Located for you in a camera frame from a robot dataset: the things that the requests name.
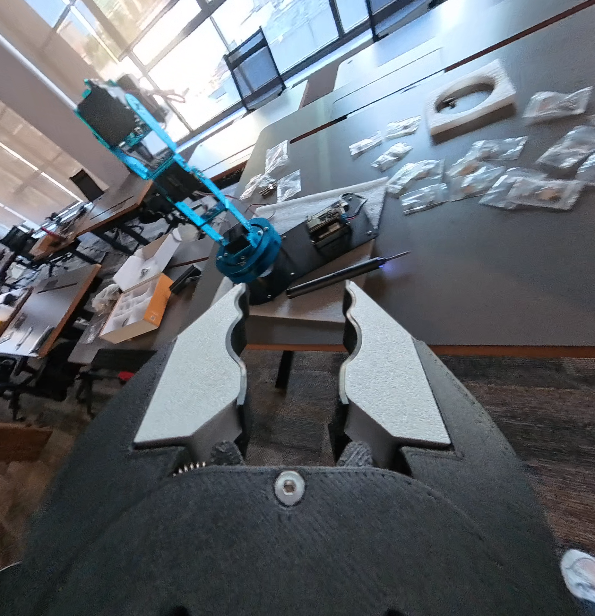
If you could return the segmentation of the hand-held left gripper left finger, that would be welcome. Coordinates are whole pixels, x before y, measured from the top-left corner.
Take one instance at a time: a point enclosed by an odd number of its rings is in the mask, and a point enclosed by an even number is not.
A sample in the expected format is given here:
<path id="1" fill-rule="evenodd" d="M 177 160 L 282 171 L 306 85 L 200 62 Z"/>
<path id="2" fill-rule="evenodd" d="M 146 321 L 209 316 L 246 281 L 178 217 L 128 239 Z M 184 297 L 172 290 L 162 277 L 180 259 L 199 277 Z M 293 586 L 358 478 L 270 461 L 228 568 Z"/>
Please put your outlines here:
<path id="1" fill-rule="evenodd" d="M 235 285 L 178 335 L 160 373 L 133 445 L 185 447 L 199 465 L 217 443 L 246 456 L 252 430 L 247 407 L 246 347 L 249 292 Z"/>

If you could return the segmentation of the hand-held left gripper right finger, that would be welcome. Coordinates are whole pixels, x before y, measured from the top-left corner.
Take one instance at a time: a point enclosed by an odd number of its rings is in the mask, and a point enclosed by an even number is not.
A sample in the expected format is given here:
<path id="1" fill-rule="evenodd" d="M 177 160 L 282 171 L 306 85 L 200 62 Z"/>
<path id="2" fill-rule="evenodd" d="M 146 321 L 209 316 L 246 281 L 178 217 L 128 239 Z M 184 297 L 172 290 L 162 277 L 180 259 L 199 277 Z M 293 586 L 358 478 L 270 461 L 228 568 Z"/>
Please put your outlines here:
<path id="1" fill-rule="evenodd" d="M 356 283 L 344 286 L 338 406 L 329 424 L 335 461 L 362 442 L 375 465 L 399 464 L 404 447 L 452 452 L 453 442 L 416 339 Z"/>

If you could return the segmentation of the black electric screwdriver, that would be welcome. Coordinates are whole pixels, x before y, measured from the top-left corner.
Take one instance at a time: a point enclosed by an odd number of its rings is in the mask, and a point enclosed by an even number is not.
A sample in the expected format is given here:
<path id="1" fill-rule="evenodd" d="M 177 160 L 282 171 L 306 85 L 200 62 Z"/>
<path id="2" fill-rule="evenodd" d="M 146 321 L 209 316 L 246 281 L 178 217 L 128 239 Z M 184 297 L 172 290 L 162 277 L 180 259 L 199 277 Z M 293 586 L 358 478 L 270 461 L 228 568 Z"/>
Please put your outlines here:
<path id="1" fill-rule="evenodd" d="M 352 278 L 366 275 L 371 272 L 374 272 L 380 269 L 382 266 L 387 264 L 390 261 L 393 261 L 398 258 L 402 258 L 404 256 L 408 256 L 410 251 L 403 251 L 393 256 L 389 257 L 376 257 L 369 259 L 367 261 L 363 261 L 361 263 L 355 264 L 353 266 L 349 266 L 343 268 L 341 270 L 337 270 L 336 272 L 329 273 L 322 277 L 318 277 L 314 280 L 302 283 L 300 285 L 295 285 L 286 290 L 285 294 L 288 299 L 294 299 L 297 297 L 301 297 L 307 295 L 309 293 L 313 293 L 314 291 L 318 291 L 320 289 L 331 287 L 341 281 L 347 281 Z"/>

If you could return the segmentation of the blue toy robot arm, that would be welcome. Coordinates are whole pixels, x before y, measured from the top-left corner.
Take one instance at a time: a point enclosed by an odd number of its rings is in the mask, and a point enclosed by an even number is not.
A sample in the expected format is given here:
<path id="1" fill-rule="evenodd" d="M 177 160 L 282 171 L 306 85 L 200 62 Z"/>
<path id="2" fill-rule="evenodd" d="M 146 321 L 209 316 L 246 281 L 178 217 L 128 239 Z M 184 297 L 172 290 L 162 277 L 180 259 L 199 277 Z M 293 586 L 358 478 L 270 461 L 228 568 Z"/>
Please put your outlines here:
<path id="1" fill-rule="evenodd" d="M 278 232 L 270 220 L 247 219 L 198 168 L 189 165 L 165 130 L 169 110 L 124 76 L 85 79 L 76 116 L 134 174 L 217 245 L 216 267 L 233 283 L 246 283 L 251 304 L 263 304 L 294 282 L 374 240 L 378 231 L 360 212 L 350 234 L 322 250 L 310 243 L 306 223 Z"/>

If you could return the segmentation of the wood-edged office desk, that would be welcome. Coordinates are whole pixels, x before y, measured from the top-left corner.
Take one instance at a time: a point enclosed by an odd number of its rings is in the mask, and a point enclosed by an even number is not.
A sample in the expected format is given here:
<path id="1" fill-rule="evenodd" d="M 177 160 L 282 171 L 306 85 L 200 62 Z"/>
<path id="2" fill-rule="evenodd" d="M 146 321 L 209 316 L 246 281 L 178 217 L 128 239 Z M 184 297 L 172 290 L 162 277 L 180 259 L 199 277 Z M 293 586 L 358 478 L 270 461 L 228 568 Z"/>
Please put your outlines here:
<path id="1" fill-rule="evenodd" d="M 100 270 L 100 264 L 90 264 L 41 281 L 0 334 L 0 355 L 47 356 Z"/>
<path id="2" fill-rule="evenodd" d="M 114 250 L 131 256 L 133 251 L 123 243 L 112 239 L 108 233 L 116 228 L 138 243 L 146 243 L 140 234 L 127 228 L 126 223 L 136 218 L 140 205 L 152 185 L 152 181 L 130 174 L 120 185 L 109 188 L 102 196 L 91 202 L 86 207 L 86 213 L 79 217 L 71 230 L 62 234 L 59 239 L 40 238 L 31 251 L 33 260 L 38 262 L 58 252 L 75 253 L 76 240 L 86 234 L 92 234 Z"/>

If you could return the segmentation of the adjoining dark desk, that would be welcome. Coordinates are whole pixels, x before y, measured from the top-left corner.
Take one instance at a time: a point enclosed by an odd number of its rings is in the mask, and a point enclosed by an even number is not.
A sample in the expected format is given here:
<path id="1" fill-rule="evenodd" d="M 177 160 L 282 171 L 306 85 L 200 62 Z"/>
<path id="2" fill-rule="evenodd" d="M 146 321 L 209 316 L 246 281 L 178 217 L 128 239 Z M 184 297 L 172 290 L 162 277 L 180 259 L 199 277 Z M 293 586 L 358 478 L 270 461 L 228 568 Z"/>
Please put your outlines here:
<path id="1" fill-rule="evenodd" d="M 334 88 L 286 118 L 296 143 L 431 76 L 589 8 L 595 1 L 446 1 L 343 60 Z"/>

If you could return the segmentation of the orange parts box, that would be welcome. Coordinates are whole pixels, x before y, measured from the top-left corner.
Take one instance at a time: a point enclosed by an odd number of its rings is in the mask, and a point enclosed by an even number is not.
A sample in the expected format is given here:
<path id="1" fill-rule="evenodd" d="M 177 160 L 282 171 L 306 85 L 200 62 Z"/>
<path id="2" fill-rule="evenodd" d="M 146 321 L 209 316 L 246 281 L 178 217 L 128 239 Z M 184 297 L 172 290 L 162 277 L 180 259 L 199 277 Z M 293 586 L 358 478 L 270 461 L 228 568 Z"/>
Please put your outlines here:
<path id="1" fill-rule="evenodd" d="M 158 329 L 171 296 L 171 284 L 171 279 L 160 273 L 121 293 L 99 338 L 118 344 Z"/>

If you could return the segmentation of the white box lid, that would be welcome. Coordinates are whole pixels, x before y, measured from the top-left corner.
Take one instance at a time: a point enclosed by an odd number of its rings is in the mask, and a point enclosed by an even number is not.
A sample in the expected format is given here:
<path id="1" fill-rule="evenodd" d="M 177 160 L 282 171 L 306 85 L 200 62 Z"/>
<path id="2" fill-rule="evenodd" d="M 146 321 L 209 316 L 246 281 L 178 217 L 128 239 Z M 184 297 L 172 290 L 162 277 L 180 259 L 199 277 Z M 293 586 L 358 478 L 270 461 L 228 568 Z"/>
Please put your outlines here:
<path id="1" fill-rule="evenodd" d="M 159 275 L 168 265 L 180 243 L 180 233 L 174 229 L 139 248 L 113 275 L 113 282 L 120 290 L 127 291 Z"/>

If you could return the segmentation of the robot control circuit board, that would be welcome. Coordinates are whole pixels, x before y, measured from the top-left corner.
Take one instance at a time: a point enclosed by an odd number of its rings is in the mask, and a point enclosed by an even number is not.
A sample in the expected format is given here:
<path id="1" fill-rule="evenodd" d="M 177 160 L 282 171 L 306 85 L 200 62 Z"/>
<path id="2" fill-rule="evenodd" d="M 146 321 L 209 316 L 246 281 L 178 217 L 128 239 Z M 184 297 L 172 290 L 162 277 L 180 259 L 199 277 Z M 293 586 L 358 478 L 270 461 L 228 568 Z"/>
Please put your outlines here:
<path id="1" fill-rule="evenodd" d="M 306 221 L 306 230 L 310 243 L 317 250 L 339 241 L 350 234 L 350 223 L 359 213 L 349 211 L 349 202 L 340 198 L 323 210 L 309 216 Z"/>

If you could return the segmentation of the white foam mat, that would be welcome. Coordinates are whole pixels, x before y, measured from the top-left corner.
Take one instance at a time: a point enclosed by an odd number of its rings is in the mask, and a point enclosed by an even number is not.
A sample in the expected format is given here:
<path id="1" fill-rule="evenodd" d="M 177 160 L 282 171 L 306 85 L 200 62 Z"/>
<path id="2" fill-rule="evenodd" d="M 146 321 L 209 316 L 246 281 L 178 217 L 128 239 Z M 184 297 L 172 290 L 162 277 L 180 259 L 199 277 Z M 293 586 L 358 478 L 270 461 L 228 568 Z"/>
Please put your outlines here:
<path id="1" fill-rule="evenodd" d="M 386 196 L 387 180 L 387 177 L 383 177 L 342 189 L 333 189 L 315 195 L 303 196 L 281 204 L 259 206 L 255 209 L 254 213 L 256 216 L 270 220 L 278 232 L 287 232 L 304 222 L 309 215 L 322 211 L 325 207 L 338 201 L 342 194 L 352 192 L 366 198 L 366 203 L 363 205 L 360 213 L 366 214 L 372 226 L 375 230 L 378 230 L 379 219 Z M 372 251 L 373 241 L 368 240 L 363 246 L 306 275 L 299 279 L 297 283 L 315 279 L 338 269 L 365 261 L 372 256 Z M 285 293 L 282 293 L 268 303 L 252 306 L 250 308 L 250 315 L 251 317 L 339 323 L 343 320 L 341 309 L 343 293 L 343 283 L 336 283 L 328 288 L 294 299 L 288 299 Z"/>

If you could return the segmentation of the group of small parts bags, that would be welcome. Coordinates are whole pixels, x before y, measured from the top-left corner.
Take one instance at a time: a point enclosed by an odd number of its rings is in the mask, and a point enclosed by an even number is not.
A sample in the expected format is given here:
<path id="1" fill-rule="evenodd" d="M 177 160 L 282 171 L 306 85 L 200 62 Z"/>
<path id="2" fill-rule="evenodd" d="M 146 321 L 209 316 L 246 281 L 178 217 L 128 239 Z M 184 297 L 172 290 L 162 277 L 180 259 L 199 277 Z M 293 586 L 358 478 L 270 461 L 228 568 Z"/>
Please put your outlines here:
<path id="1" fill-rule="evenodd" d="M 524 117 L 531 121 L 545 121 L 581 115 L 586 111 L 592 90 L 592 87 L 588 87 L 571 94 L 553 91 L 538 92 L 531 97 Z M 589 133 L 593 135 L 595 125 L 581 126 L 580 129 L 582 128 L 588 128 Z M 403 213 L 406 215 L 431 209 L 446 201 L 458 201 L 479 195 L 483 195 L 480 200 L 481 204 L 504 210 L 514 210 L 521 205 L 560 211 L 572 209 L 584 186 L 582 181 L 548 179 L 545 174 L 532 169 L 520 167 L 506 169 L 504 166 L 495 164 L 516 159 L 522 152 L 527 139 L 528 137 L 524 136 L 476 141 L 469 152 L 449 168 L 445 176 L 447 182 L 443 181 L 445 165 L 442 160 L 427 159 L 407 163 L 386 183 L 386 191 L 396 197 L 406 193 L 401 200 Z M 563 148 L 561 150 L 556 145 L 552 152 L 567 157 L 561 162 L 561 167 L 563 162 L 565 164 L 577 162 L 575 159 L 572 160 L 572 153 L 578 153 L 582 157 L 590 155 L 590 162 L 595 141 L 590 141 L 588 145 L 590 146 L 588 150 L 584 150 L 584 146 L 578 149 L 570 146 L 565 150 L 567 145 L 561 146 Z M 403 142 L 396 143 L 373 161 L 371 166 L 380 172 L 387 171 L 391 166 L 399 163 L 410 150 L 410 145 Z M 552 152 L 546 152 L 546 158 L 550 157 Z M 438 183 L 407 193 L 409 186 L 427 178 L 437 179 Z M 349 216 L 347 214 L 348 197 L 352 196 L 357 196 L 360 204 L 355 213 L 349 211 L 351 214 Z M 363 207 L 361 203 L 366 203 L 368 200 L 364 201 L 362 195 L 351 193 L 348 196 L 342 196 L 337 201 L 324 209 L 322 214 L 316 214 L 314 218 L 327 220 L 339 214 L 340 220 L 347 222 L 355 218 L 361 211 L 360 208 Z"/>

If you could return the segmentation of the person's white shoe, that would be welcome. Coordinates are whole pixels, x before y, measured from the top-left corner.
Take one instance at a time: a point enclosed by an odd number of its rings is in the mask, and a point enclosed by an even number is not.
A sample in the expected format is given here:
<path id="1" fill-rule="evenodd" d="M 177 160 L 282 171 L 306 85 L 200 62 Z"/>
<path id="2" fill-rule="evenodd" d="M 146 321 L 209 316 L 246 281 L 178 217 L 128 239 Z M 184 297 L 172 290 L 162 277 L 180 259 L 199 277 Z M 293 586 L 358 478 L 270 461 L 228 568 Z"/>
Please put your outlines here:
<path id="1" fill-rule="evenodd" d="M 580 550 L 567 550 L 560 569 L 571 595 L 586 612 L 595 615 L 595 557 Z"/>

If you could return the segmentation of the large glass window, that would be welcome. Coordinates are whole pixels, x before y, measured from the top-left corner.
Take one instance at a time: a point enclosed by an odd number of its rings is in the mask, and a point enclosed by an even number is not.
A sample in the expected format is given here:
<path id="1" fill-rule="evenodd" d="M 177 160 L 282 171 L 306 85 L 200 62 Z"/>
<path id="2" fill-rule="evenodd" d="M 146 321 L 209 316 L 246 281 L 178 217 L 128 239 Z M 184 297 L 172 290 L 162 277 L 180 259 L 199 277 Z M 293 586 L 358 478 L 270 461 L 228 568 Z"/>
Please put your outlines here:
<path id="1" fill-rule="evenodd" d="M 0 1 L 13 43 L 73 102 L 131 74 L 169 103 L 177 138 L 242 107 L 224 56 L 261 28 L 280 73 L 366 30 L 366 1 Z"/>

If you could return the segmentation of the black mesh chair back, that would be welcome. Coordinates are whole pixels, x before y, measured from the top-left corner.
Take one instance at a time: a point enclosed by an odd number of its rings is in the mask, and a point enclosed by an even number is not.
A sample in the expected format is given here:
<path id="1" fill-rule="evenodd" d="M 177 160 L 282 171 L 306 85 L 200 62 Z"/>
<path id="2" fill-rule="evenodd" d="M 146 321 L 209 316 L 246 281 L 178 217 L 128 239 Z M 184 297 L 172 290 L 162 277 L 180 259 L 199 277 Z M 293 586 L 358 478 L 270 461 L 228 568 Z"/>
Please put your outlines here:
<path id="1" fill-rule="evenodd" d="M 247 113 L 256 111 L 286 90 L 262 27 L 223 59 Z"/>

